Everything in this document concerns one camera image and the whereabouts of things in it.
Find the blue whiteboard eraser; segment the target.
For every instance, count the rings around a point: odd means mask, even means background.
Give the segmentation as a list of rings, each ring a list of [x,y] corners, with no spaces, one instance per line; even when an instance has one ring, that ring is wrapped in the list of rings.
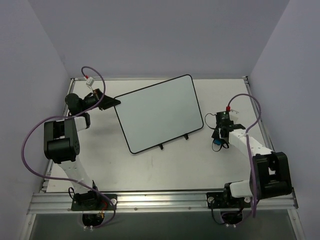
[[[220,139],[214,139],[214,140],[212,141],[212,143],[213,143],[214,145],[217,145],[217,146],[221,146],[221,145],[222,145],[222,142],[221,142]]]

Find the white whiteboard black frame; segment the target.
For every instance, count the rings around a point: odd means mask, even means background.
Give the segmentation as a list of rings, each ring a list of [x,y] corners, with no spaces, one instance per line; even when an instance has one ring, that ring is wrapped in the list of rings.
[[[131,154],[162,148],[204,127],[194,81],[185,74],[116,96],[115,112]]]

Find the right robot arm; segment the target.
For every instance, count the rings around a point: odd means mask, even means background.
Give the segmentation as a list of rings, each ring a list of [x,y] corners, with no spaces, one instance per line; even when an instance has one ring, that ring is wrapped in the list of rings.
[[[213,130],[213,145],[228,149],[233,146],[248,157],[250,177],[225,184],[222,193],[223,203],[234,206],[240,198],[253,198],[257,201],[292,193],[293,187],[288,157],[283,152],[275,152],[249,136],[246,128],[235,124],[227,111],[215,114],[216,126]]]

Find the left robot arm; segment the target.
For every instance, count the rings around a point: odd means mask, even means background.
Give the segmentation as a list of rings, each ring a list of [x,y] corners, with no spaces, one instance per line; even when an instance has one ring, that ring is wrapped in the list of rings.
[[[52,180],[71,182],[74,190],[74,200],[83,204],[90,210],[100,206],[101,197],[95,182],[88,176],[80,158],[80,140],[78,132],[86,130],[91,125],[90,115],[87,111],[98,108],[107,110],[118,106],[121,101],[109,97],[100,89],[95,89],[83,99],[75,93],[65,97],[70,116],[63,120],[47,121],[44,123],[45,157],[52,160],[65,173],[66,177],[50,177]]]

